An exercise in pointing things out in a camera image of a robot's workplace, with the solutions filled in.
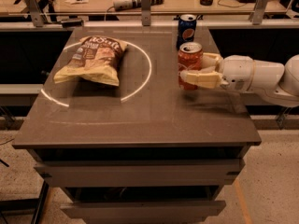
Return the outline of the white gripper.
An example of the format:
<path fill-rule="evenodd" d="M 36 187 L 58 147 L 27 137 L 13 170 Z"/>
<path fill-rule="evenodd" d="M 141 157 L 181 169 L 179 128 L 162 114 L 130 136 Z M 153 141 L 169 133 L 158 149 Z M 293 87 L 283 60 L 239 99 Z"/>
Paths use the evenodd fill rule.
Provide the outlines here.
<path fill-rule="evenodd" d="M 232 55 L 223 59 L 218 53 L 204 52 L 202 68 L 219 70 L 219 73 L 183 70 L 180 77 L 184 82 L 201 88 L 215 89 L 221 85 L 229 91 L 245 92 L 252 81 L 254 61 L 248 56 Z"/>

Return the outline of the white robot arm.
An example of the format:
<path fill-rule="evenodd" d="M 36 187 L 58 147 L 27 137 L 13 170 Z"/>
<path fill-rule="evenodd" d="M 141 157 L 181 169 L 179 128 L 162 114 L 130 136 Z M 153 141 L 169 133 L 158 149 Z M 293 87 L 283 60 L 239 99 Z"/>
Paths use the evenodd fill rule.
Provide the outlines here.
<path fill-rule="evenodd" d="M 254 93 L 273 105 L 297 107 L 298 63 L 297 55 L 283 64 L 254 60 L 249 56 L 222 58 L 216 53 L 205 53 L 200 70 L 187 68 L 179 72 L 179 76 L 185 83 L 195 87 Z"/>

